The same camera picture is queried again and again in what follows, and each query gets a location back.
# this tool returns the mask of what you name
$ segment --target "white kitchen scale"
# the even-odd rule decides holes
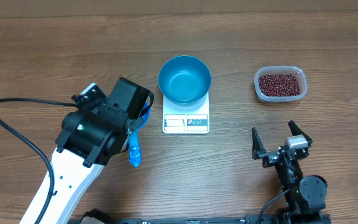
[[[208,134],[209,93],[193,105],[180,106],[163,96],[162,132],[165,134]]]

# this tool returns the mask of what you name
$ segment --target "wall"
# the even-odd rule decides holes
[[[358,10],[358,0],[0,0],[0,18]]]

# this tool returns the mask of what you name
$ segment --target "clear plastic container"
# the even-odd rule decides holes
[[[262,76],[265,76],[268,74],[270,74],[270,75],[292,74],[298,80],[300,94],[297,96],[266,96],[260,90],[259,77],[262,77]],[[254,85],[255,85],[255,91],[256,91],[256,95],[258,96],[258,99],[261,102],[267,102],[267,103],[279,103],[279,102],[289,102],[289,101],[300,100],[306,95],[306,92],[308,91],[308,84],[306,82],[305,73],[300,68],[295,67],[295,66],[283,65],[283,66],[263,67],[263,68],[259,69],[259,71],[255,74]]]

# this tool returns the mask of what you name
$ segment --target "red beans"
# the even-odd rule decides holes
[[[259,87],[266,96],[297,96],[300,94],[298,80],[292,74],[268,74],[259,77]]]

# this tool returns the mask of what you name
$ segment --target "wooden table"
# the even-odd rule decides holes
[[[194,55],[213,74],[211,131],[162,134],[160,67]],[[260,103],[254,75],[296,65],[308,80],[297,103]],[[251,159],[251,128],[267,149],[290,135],[294,119],[313,140],[300,162],[328,181],[334,223],[358,223],[358,11],[0,19],[0,98],[70,101],[91,82],[109,93],[119,77],[152,90],[140,132],[143,161],[111,158],[74,217],[99,208],[114,218],[241,217],[280,192],[274,168]],[[0,105],[0,117],[47,155],[71,108]],[[0,223],[17,223],[46,173],[41,159],[0,127]],[[267,212],[284,206],[274,203]]]

